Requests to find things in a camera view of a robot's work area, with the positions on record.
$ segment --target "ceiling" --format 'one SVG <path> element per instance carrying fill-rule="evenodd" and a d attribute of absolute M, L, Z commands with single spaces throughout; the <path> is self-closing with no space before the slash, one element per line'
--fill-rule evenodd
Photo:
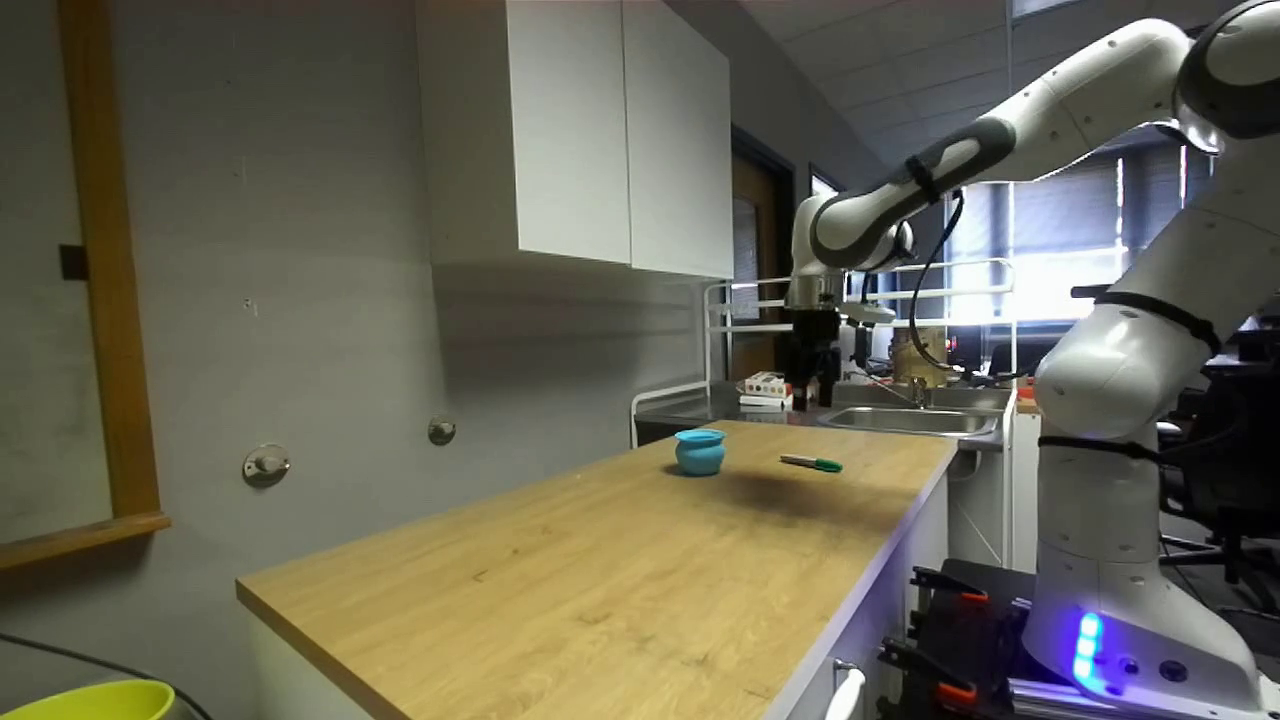
<path fill-rule="evenodd" d="M 1230 0 L 741 0 L 886 165 L 1134 20 L 1207 23 Z"/>

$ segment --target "wooden countertop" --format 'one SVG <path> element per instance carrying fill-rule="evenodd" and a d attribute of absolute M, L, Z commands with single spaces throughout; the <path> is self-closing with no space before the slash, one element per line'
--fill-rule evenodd
<path fill-rule="evenodd" d="M 373 714 L 763 714 L 957 444 L 715 429 L 715 481 L 674 476 L 660 438 L 237 592 Z"/>

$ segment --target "gray wall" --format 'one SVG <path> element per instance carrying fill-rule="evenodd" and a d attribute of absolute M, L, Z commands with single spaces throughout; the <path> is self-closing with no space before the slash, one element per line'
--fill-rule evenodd
<path fill-rule="evenodd" d="M 794 165 L 855 152 L 734 4 L 681 7 L 731 52 L 741 128 Z M 701 371 L 695 289 L 428 267 L 418 188 L 448 169 L 418 165 L 410 0 L 127 0 L 114 60 L 176 528 L 0 581 L 0 627 L 243 720 L 237 577 L 620 451 L 626 397 Z M 452 446 L 425 438 L 440 367 Z M 266 493 L 237 476 L 259 438 L 293 456 Z M 98 675 L 15 649 L 0 666 L 0 706 Z"/>

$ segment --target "robotic arm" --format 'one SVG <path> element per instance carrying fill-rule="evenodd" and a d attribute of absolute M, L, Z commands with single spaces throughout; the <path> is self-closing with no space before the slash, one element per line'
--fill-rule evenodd
<path fill-rule="evenodd" d="M 1134 20 L 866 191 L 801 204 L 788 302 L 831 311 L 840 267 L 899 260 L 904 220 L 942 191 L 1060 172 L 1138 122 L 1217 152 L 1217 177 L 1041 365 L 1024 649 L 1132 714 L 1266 714 L 1280 692 L 1243 639 L 1158 573 L 1156 421 L 1280 289 L 1280 4 L 1238 4 L 1199 41 Z"/>

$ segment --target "cable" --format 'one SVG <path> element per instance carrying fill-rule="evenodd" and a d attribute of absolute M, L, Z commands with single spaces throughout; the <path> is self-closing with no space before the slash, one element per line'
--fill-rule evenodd
<path fill-rule="evenodd" d="M 921 317 L 923 275 L 933 272 L 933 263 L 941 260 L 942 242 L 952 238 L 952 230 L 957 230 L 957 224 L 958 224 L 958 217 L 964 217 L 964 191 L 958 191 L 958 188 L 952 191 L 952 201 L 957 201 L 957 204 L 952 204 L 952 217 L 947 217 L 941 238 L 933 242 L 923 267 L 917 272 L 913 311 L 906 311 L 913 347 L 917 347 L 933 367 L 941 367 L 941 371 L 947 371 L 947 377 L 957 377 L 952 365 L 942 365 L 942 359 L 934 359 L 934 356 L 928 350 L 928 345 L 921 339 L 917 317 Z"/>
<path fill-rule="evenodd" d="M 33 649 L 33 651 L 46 651 L 46 655 L 65 655 L 65 658 L 79 658 L 79 663 L 95 663 L 95 666 L 106 666 L 106 671 L 120 671 L 120 675 L 136 675 L 136 680 L 163 680 L 163 675 L 152 675 L 152 671 L 138 671 L 138 666 L 127 666 L 127 663 L 111 663 L 111 658 L 98 658 L 98 655 L 87 655 L 87 651 L 70 651 L 70 649 L 58 649 L 58 645 L 40 645 L 40 639 L 28 639 L 28 634 L 7 634 L 0 633 L 2 645 L 15 645 L 15 649 Z M 198 720 L 212 720 L 202 702 L 196 702 L 196 695 L 189 695 L 185 686 L 172 682 L 172 692 L 198 714 Z"/>

